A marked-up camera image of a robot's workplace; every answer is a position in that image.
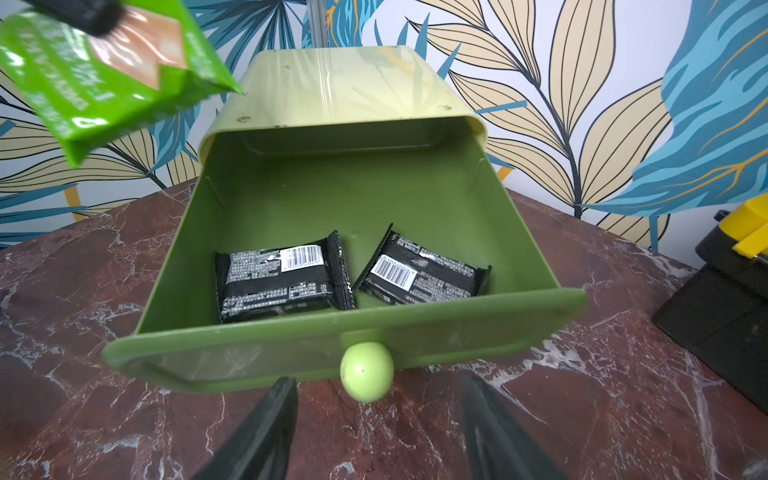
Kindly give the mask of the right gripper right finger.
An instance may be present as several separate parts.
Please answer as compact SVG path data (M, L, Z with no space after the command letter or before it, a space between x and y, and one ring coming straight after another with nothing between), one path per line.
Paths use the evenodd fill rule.
M495 390L475 375L462 382L461 425L474 479L566 477L506 411Z

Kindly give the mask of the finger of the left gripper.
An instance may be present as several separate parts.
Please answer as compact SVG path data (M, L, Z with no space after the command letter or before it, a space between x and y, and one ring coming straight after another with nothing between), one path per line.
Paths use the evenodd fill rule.
M25 3L91 36L110 33L125 13L119 0L25 0Z

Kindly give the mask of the green drawer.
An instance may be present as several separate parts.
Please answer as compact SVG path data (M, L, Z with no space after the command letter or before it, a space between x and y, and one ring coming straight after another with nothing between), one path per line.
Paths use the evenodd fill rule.
M136 332L102 354L128 376L185 393L281 377L329 379L377 342L398 369L525 350L586 308L547 264L465 117L211 130L200 179ZM214 257L340 235L357 277L388 228L490 269L486 292L438 304L357 306L224 324Z

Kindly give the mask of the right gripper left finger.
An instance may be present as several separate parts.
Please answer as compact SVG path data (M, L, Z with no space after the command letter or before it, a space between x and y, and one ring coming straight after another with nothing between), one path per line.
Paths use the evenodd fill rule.
M279 378L196 479L284 479L295 433L297 382Z

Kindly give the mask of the yellow black toolbox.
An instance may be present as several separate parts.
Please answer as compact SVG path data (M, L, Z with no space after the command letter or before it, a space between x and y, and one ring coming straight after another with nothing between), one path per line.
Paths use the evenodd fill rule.
M696 246L705 265L653 323L767 410L767 195L720 211Z

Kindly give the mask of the green cookie packet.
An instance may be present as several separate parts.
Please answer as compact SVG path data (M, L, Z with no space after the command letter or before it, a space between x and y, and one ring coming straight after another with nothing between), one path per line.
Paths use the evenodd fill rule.
M28 8L1 25L1 68L69 165L240 85L181 1L123 1L93 36Z

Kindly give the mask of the left metal corner post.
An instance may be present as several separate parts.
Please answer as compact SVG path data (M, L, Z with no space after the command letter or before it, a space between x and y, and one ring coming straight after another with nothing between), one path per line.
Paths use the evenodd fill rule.
M328 48L327 4L325 0L307 0L308 31L313 48Z

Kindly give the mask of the black cookie packet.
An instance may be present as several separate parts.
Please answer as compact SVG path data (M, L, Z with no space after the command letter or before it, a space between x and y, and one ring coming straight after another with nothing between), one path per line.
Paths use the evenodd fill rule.
M341 236L214 256L216 298L223 324L334 308L356 308Z
M439 255L389 227L352 286L388 305L463 300L487 289L492 267Z

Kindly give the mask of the light green drawer cabinet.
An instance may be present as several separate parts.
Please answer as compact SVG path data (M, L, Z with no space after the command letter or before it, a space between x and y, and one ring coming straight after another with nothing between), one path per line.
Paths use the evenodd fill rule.
M227 133L457 118L485 147L478 114L408 46L266 50L202 137L206 163Z

